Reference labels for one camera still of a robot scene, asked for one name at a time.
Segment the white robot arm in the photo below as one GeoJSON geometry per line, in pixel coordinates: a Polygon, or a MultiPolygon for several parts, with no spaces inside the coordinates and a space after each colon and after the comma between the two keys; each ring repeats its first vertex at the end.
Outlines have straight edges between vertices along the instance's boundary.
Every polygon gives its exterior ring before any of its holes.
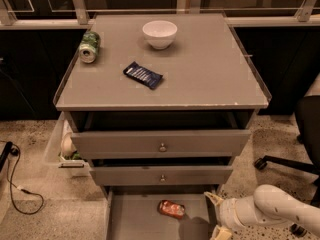
{"type": "Polygon", "coordinates": [[[273,185],[258,186],[251,196],[223,199],[211,192],[204,195],[214,205],[217,225],[210,240],[231,240],[246,226],[279,226],[296,224],[320,236],[320,209],[305,204],[273,185]]]}

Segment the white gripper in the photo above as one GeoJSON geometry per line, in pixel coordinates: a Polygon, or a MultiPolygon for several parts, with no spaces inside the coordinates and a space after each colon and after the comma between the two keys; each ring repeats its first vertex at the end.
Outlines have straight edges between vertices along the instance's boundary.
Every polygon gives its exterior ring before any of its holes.
{"type": "Polygon", "coordinates": [[[218,195],[208,191],[204,195],[217,207],[217,219],[221,225],[215,226],[210,240],[231,240],[232,231],[243,229],[255,222],[252,197],[223,200],[218,195]]]}

